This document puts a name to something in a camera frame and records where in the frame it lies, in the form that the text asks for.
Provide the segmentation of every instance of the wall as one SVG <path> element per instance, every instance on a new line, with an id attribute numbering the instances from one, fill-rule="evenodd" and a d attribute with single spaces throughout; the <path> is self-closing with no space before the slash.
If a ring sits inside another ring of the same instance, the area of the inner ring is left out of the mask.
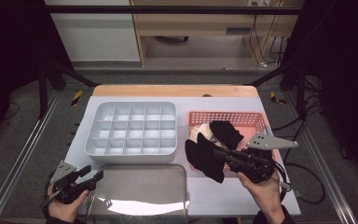
<path id="1" fill-rule="evenodd" d="M 46 5 L 128 6 L 128 0 L 45 0 Z M 51 14 L 72 62 L 139 62 L 132 15 Z"/>

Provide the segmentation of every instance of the white storage box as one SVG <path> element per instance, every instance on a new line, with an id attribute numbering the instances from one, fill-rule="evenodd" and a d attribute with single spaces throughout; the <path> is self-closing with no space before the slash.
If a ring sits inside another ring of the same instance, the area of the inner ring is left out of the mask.
<path id="1" fill-rule="evenodd" d="M 85 145 L 104 163 L 163 163 L 177 145 L 176 106 L 171 102 L 105 102 L 98 106 Z"/>

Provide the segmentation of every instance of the table top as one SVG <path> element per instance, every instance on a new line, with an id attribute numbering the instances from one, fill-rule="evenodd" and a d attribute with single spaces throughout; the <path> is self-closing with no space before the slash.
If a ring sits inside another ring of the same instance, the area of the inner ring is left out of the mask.
<path id="1" fill-rule="evenodd" d="M 228 174 L 222 184 L 214 182 L 200 171 L 189 169 L 184 151 L 188 138 L 186 112 L 189 110 L 254 111 L 265 114 L 257 89 L 231 85 L 101 85 L 89 99 L 84 118 L 77 130 L 65 161 L 82 168 L 91 165 L 96 172 L 103 164 L 91 159 L 84 151 L 85 142 L 98 105 L 114 101 L 171 101 L 177 108 L 177 149 L 172 163 L 186 168 L 187 192 L 190 205 L 187 213 L 192 217 L 241 217 L 258 212 L 252 195 L 243 188 L 235 174 Z M 292 191 L 286 194 L 283 204 L 293 216 L 300 215 Z"/>

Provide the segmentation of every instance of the wooden desk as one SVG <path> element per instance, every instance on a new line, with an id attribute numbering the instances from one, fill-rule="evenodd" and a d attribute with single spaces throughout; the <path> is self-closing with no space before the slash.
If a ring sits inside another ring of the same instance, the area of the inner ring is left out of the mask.
<path id="1" fill-rule="evenodd" d="M 304 0 L 270 0 L 260 7 L 301 7 Z M 209 6 L 249 7 L 250 0 L 131 0 L 132 6 Z M 246 48 L 255 65 L 264 62 L 262 57 L 270 45 L 272 36 L 289 37 L 296 24 L 297 16 L 258 15 L 133 15 L 141 63 L 145 65 L 148 38 L 150 36 L 243 36 Z M 255 32 L 250 36 L 253 27 Z"/>
<path id="2" fill-rule="evenodd" d="M 192 170 L 185 154 L 185 141 L 188 138 L 186 112 L 226 110 L 265 113 L 256 88 L 230 85 L 101 85 L 96 87 L 65 158 L 66 162 L 75 167 L 91 165 L 92 172 L 82 178 L 91 178 L 103 165 L 89 157 L 84 149 L 98 106 L 105 102 L 123 101 L 170 101 L 176 105 L 177 147 L 172 163 L 180 164 L 186 169 L 187 199 L 190 201 L 187 211 L 189 216 L 245 217 L 253 216 L 258 212 L 259 209 L 252 195 L 243 188 L 234 173 L 226 172 L 224 182 L 217 184 L 202 172 Z M 267 133 L 272 134 L 269 126 Z M 286 194 L 283 204 L 292 215 L 301 214 L 292 191 Z M 85 206 L 80 208 L 80 215 L 86 214 Z"/>

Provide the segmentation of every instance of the yellow black tape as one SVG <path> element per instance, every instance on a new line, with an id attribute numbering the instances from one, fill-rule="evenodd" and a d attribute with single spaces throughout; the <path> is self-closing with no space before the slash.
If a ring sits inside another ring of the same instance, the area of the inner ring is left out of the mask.
<path id="1" fill-rule="evenodd" d="M 276 97 L 275 97 L 275 92 L 271 92 L 271 101 L 272 102 L 277 102 L 277 103 L 280 103 L 281 105 L 286 105 L 286 101 L 285 100 L 278 100 Z"/>
<path id="2" fill-rule="evenodd" d="M 83 91 L 77 91 L 75 93 L 75 96 L 74 96 L 74 99 L 72 100 L 71 106 L 77 105 L 77 102 L 79 101 L 79 98 L 80 98 L 82 92 Z"/>

